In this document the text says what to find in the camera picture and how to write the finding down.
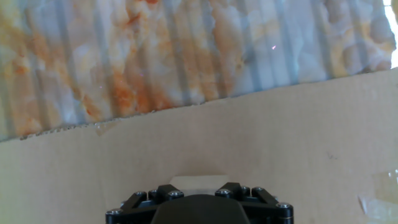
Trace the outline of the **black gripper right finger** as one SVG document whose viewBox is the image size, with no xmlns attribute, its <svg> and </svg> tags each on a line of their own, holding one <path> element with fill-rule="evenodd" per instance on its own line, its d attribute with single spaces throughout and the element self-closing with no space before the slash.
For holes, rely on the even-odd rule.
<svg viewBox="0 0 398 224">
<path fill-rule="evenodd" d="M 215 191 L 215 196 L 238 204 L 238 215 L 249 223 L 293 224 L 294 207 L 280 202 L 262 187 L 252 189 L 237 182 L 227 182 Z"/>
</svg>

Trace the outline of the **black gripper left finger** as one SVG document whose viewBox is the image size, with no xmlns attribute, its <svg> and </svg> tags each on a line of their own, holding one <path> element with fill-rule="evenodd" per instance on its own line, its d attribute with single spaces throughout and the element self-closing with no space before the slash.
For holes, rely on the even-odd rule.
<svg viewBox="0 0 398 224">
<path fill-rule="evenodd" d="M 160 206 L 184 197 L 184 193 L 171 184 L 160 185 L 148 192 L 133 193 L 119 208 L 105 213 L 106 224 L 145 223 L 153 219 Z"/>
</svg>

